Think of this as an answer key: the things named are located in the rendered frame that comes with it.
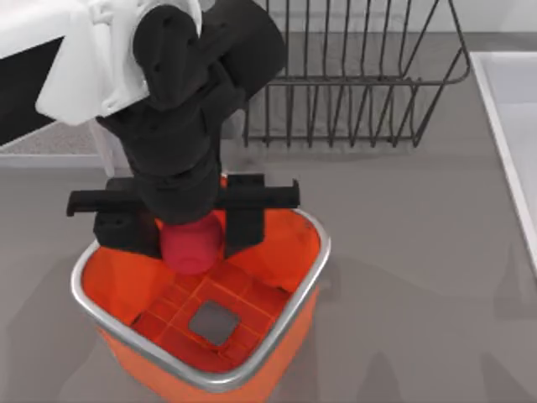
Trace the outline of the orange basket with metal rim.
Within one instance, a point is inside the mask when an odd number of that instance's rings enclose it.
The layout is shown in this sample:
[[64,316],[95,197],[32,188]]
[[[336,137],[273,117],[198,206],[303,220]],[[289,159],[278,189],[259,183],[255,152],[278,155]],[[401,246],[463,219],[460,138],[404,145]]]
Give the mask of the orange basket with metal rim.
[[330,252],[314,217],[270,210],[260,245],[206,273],[92,243],[70,288],[125,371],[169,403],[264,403],[310,330]]

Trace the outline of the red cup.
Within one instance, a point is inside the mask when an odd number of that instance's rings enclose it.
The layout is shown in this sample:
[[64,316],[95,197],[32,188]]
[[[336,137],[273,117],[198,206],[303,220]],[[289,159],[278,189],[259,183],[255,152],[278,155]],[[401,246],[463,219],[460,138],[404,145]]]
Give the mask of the red cup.
[[214,212],[196,222],[164,224],[160,230],[162,259],[181,275],[208,271],[218,260],[222,244],[222,224]]

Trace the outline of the white sink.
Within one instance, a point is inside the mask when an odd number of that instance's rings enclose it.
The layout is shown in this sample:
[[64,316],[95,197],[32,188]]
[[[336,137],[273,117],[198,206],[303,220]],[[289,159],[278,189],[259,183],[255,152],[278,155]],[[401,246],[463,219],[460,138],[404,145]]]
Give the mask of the white sink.
[[537,51],[474,51],[470,58],[537,276]]

